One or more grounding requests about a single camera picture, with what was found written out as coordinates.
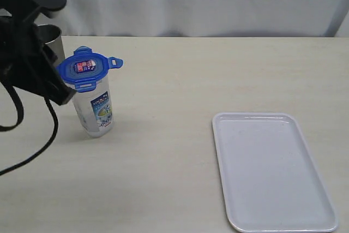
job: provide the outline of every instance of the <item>table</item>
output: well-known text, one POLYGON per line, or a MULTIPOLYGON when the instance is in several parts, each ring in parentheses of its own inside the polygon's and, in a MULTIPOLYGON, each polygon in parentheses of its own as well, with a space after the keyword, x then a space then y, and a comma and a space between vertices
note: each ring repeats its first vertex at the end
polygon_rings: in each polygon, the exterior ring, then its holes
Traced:
MULTIPOLYGON (((0 177, 0 232, 233 232, 212 134, 222 111, 286 112, 299 122, 349 230, 349 39, 64 37, 124 59, 111 70, 114 129, 82 130, 72 103, 37 160, 0 177)), ((25 120, 0 134, 0 168, 52 132, 42 98, 19 92, 25 120)), ((0 89, 1 123, 15 120, 0 89)))

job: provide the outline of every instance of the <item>white tray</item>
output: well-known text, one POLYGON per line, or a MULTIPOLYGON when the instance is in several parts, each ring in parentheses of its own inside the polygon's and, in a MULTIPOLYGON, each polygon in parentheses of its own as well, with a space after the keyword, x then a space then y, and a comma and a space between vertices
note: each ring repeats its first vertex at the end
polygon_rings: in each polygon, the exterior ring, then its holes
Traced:
POLYGON ((240 232, 331 232, 338 220, 297 122, 219 113, 213 131, 228 220, 240 232))

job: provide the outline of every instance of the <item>metal cup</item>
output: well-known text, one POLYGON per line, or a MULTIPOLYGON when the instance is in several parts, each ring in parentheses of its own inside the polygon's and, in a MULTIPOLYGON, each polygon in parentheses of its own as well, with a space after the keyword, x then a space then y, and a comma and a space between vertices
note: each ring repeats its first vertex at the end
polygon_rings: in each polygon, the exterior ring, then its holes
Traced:
POLYGON ((42 41, 57 55, 53 66, 58 66, 65 60, 62 43, 62 31, 59 27, 51 24, 38 25, 39 36, 42 41))

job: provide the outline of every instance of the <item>white curtain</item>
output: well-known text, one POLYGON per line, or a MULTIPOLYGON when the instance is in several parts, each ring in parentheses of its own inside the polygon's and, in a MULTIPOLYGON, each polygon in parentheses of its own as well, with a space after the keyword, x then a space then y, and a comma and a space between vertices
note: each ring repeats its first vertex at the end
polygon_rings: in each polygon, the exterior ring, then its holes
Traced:
POLYGON ((349 0, 68 0, 68 35, 347 36, 349 0))

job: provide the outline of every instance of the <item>blue plastic lid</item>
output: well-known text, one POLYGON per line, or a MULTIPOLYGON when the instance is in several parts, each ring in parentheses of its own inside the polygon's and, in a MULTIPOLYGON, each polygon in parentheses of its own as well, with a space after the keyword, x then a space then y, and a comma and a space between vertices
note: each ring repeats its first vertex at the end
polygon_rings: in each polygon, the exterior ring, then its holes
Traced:
POLYGON ((76 91, 83 93, 95 90, 97 81, 104 78, 109 69, 120 68, 122 65, 123 61, 119 58, 107 58, 93 53, 89 47, 80 46, 57 70, 64 82, 74 85, 76 91))

